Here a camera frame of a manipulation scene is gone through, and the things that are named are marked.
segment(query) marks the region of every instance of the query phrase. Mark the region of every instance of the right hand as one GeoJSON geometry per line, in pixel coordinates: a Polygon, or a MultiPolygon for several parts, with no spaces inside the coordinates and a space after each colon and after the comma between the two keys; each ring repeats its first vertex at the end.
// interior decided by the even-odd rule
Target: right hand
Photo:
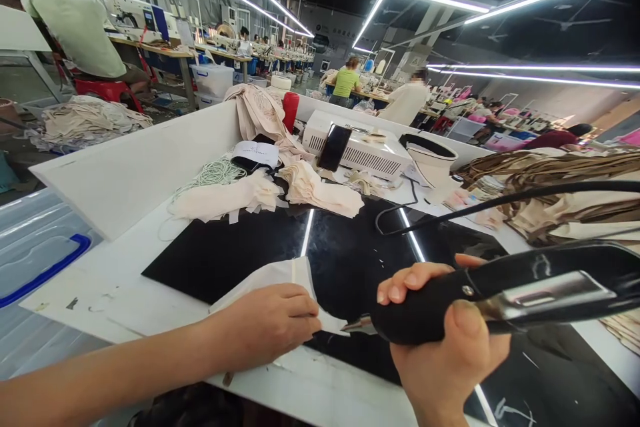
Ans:
{"type": "MultiPolygon", "coordinates": [[[[457,255],[467,268],[482,259],[457,255]]],[[[430,278],[453,269],[444,264],[414,264],[398,271],[378,287],[378,302],[404,302],[408,290],[419,290],[430,278]]],[[[482,382],[509,354],[510,335],[490,336],[478,308],[457,300],[445,314],[445,338],[421,346],[391,344],[391,356],[418,423],[425,426],[466,426],[463,407],[476,385],[482,382]]]]}
{"type": "Polygon", "coordinates": [[[318,303],[297,284],[277,284],[249,292],[204,319],[217,371],[240,372],[269,364],[310,340],[322,328],[318,303]]]}

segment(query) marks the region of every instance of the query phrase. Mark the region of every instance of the blue handle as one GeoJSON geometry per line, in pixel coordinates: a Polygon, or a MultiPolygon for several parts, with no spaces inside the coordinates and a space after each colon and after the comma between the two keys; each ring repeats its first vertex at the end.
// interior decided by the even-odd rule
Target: blue handle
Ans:
{"type": "Polygon", "coordinates": [[[48,269],[46,269],[42,274],[38,275],[36,278],[27,282],[25,285],[20,287],[15,292],[11,292],[6,297],[0,298],[0,308],[11,305],[17,300],[21,299],[27,294],[30,294],[42,284],[44,284],[47,280],[56,276],[62,269],[71,265],[79,256],[84,254],[89,247],[91,247],[91,239],[89,237],[85,237],[84,235],[74,234],[71,236],[70,240],[78,243],[78,248],[71,252],[68,256],[63,258],[57,264],[52,265],[48,269]]]}

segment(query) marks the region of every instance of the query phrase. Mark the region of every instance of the red stool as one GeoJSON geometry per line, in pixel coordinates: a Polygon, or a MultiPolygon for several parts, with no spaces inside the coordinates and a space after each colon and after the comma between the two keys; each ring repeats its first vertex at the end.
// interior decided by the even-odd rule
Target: red stool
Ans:
{"type": "Polygon", "coordinates": [[[451,125],[453,125],[453,120],[450,120],[442,115],[431,128],[431,132],[435,133],[437,131],[445,130],[451,125]]]}
{"type": "Polygon", "coordinates": [[[135,97],[129,86],[122,82],[100,82],[100,81],[85,81],[85,80],[75,80],[75,90],[78,95],[87,95],[89,93],[93,93],[98,97],[106,100],[106,101],[114,101],[122,103],[120,100],[123,93],[126,93],[131,98],[131,102],[133,105],[129,105],[129,108],[132,110],[137,110],[140,113],[144,113],[142,110],[142,105],[135,97]]]}

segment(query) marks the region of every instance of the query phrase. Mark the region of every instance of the black glass work surface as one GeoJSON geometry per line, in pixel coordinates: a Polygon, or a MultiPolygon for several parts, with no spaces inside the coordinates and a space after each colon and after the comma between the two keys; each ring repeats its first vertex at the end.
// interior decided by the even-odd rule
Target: black glass work surface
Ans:
{"type": "MultiPolygon", "coordinates": [[[[411,236],[381,236],[376,215],[392,204],[363,198],[353,219],[313,209],[306,255],[313,287],[331,315],[354,320],[375,302],[377,285],[397,270],[418,261],[453,265],[453,253],[486,260],[505,255],[491,237],[445,222],[411,236]]],[[[191,224],[143,272],[143,275],[187,295],[215,303],[251,272],[300,256],[310,209],[292,206],[242,213],[240,221],[191,224]]],[[[405,208],[409,223],[425,216],[405,208]]],[[[381,222],[385,231],[404,225],[396,211],[381,222]]],[[[377,336],[350,338],[319,332],[307,345],[396,384],[389,345],[377,336]]],[[[548,326],[513,337],[507,361],[481,386],[485,407],[500,427],[640,425],[639,403],[571,326],[548,326]]],[[[489,421],[477,393],[465,413],[489,421]]]]}

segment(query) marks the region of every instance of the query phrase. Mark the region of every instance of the woman in green shirt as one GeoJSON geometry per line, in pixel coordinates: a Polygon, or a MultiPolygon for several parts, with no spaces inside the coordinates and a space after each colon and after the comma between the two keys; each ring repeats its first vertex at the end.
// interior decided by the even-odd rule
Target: woman in green shirt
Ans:
{"type": "Polygon", "coordinates": [[[358,68],[358,57],[347,60],[346,68],[341,69],[335,77],[335,89],[329,99],[330,103],[346,107],[351,95],[351,89],[360,92],[360,75],[355,71],[358,68]]]}

